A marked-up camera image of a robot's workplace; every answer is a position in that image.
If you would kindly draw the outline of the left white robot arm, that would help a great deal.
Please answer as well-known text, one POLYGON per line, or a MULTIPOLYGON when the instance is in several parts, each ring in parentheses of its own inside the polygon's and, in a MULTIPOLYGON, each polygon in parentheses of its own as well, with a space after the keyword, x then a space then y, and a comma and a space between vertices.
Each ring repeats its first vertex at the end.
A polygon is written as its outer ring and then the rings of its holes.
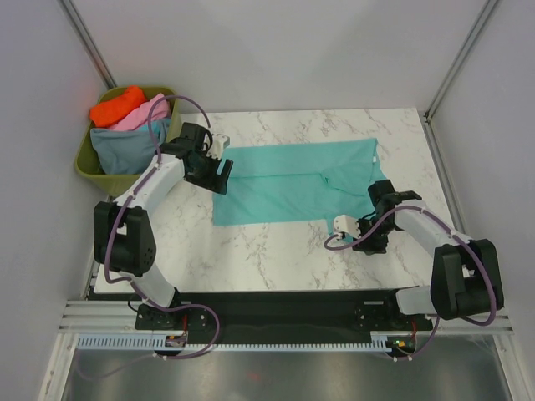
POLYGON ((233 162, 223 153, 229 144, 225 135, 184 123, 178 137, 156 146, 147 169, 123 195, 94 208, 94 258, 107 283, 125 282, 141 298, 138 330, 174 329, 184 316, 180 293, 156 265, 150 216, 181 181, 226 194, 233 162))

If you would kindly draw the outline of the teal t shirt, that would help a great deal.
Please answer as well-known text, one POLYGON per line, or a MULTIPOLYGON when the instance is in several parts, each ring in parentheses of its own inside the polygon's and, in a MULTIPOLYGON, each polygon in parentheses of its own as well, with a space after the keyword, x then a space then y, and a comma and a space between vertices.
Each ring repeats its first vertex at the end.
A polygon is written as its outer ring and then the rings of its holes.
POLYGON ((215 226, 332 221, 372 212, 368 189, 383 180, 375 138, 230 147, 225 195, 214 195, 215 226))

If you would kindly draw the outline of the aluminium extrusion rail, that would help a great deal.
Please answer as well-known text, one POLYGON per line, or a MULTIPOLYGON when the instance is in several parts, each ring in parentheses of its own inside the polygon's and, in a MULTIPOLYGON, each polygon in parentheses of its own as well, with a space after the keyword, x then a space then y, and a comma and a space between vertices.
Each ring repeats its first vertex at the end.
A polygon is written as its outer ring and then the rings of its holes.
POLYGON ((67 301, 59 323, 59 332, 133 332, 136 316, 126 301, 67 301))

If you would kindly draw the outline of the orange t shirt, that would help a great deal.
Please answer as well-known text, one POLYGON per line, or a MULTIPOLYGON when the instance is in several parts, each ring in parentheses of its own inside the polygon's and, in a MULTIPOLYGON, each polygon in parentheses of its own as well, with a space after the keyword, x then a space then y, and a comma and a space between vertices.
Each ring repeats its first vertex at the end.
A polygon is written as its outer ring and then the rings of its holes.
POLYGON ((140 87, 129 86, 121 95, 92 107, 89 119, 96 128, 108 128, 120 122, 146 101, 145 93, 140 87))

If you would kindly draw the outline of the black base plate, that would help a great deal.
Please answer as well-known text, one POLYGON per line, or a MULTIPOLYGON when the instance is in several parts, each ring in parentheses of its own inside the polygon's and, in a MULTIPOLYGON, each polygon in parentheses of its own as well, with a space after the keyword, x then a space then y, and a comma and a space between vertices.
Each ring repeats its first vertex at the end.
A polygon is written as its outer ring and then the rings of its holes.
POLYGON ((194 343, 363 342, 372 332, 423 332, 432 324, 400 313, 392 290, 183 292, 174 331, 194 343))

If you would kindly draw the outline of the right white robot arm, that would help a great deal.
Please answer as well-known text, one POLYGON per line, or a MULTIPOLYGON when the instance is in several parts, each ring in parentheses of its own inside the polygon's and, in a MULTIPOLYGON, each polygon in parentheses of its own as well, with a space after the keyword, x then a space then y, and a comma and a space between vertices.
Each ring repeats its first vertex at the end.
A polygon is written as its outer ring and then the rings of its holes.
POLYGON ((493 243, 455 231, 416 192, 396 191, 390 180, 375 182, 368 192, 374 213, 357 220, 360 243, 352 249, 368 256, 384 254, 389 234, 403 231, 432 258, 431 283, 397 290, 395 300, 383 307, 385 323, 399 329, 413 315, 425 314, 490 325, 504 306, 493 243))

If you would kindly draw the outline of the pink t shirt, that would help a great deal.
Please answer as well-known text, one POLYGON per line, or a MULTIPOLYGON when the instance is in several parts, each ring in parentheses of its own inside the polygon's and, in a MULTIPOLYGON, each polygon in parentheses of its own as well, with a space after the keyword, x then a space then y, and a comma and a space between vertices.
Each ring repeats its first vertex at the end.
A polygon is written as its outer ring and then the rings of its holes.
POLYGON ((109 129, 113 131, 137 130, 147 124, 148 120, 168 118, 171 115, 171 109, 168 101, 163 99, 164 97, 163 93, 158 93, 154 98, 128 113, 117 124, 111 125, 109 129))

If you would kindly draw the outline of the light blue t shirt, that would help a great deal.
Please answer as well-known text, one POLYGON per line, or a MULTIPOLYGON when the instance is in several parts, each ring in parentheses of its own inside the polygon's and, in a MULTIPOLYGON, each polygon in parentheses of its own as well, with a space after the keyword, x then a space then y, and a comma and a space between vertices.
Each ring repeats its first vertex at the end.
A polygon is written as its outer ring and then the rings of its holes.
POLYGON ((151 142, 152 138, 155 138, 156 142, 161 144, 166 141, 170 125, 171 120, 169 118, 157 119, 143 124, 135 131, 135 134, 144 141, 151 142))

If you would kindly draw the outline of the grey blue t shirt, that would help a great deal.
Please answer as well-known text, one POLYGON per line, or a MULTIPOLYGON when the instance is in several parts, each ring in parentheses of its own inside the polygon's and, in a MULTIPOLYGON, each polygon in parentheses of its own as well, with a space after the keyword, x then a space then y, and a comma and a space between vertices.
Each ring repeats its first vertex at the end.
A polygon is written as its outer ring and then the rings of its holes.
POLYGON ((89 137, 106 175, 140 174, 156 153, 146 125, 128 131, 92 129, 89 137))

